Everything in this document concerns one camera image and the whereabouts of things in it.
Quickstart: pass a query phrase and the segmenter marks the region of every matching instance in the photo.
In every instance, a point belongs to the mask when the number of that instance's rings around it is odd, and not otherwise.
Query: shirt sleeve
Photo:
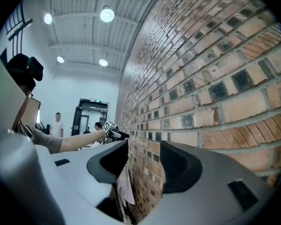
[[[51,154],[59,153],[62,137],[54,137],[44,134],[42,131],[35,129],[34,127],[30,127],[30,130],[33,134],[35,144],[45,146]]]

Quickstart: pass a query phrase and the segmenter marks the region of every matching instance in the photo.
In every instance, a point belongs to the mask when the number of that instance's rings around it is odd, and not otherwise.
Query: forearm
[[[60,147],[60,152],[75,151],[103,137],[105,137],[105,132],[104,130],[100,130],[94,133],[81,134],[63,138]]]

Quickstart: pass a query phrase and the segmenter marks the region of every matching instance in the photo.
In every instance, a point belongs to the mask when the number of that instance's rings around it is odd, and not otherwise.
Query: man wearing headset
[[[25,113],[27,103],[33,96],[32,91],[36,85],[34,79],[37,81],[43,79],[44,68],[34,57],[29,58],[20,53],[7,63],[7,70],[26,95],[12,127],[16,133],[28,136],[34,144],[47,147],[50,153],[74,151],[105,137],[104,130],[68,138],[54,137],[46,135],[34,127],[24,126],[21,123],[21,117]]]

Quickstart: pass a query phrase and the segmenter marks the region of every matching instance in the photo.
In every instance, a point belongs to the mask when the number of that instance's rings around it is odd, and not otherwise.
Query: door
[[[71,136],[79,134],[81,114],[82,114],[82,109],[80,107],[76,107],[74,119],[73,119]]]
[[[80,134],[83,134],[86,130],[86,127],[89,125],[89,116],[88,115],[81,115],[80,120]]]

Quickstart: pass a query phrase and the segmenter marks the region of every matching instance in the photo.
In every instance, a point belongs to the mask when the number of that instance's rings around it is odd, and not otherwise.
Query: open door
[[[76,107],[74,119],[73,119],[71,136],[79,134],[81,114],[82,114],[82,109],[80,107]]]

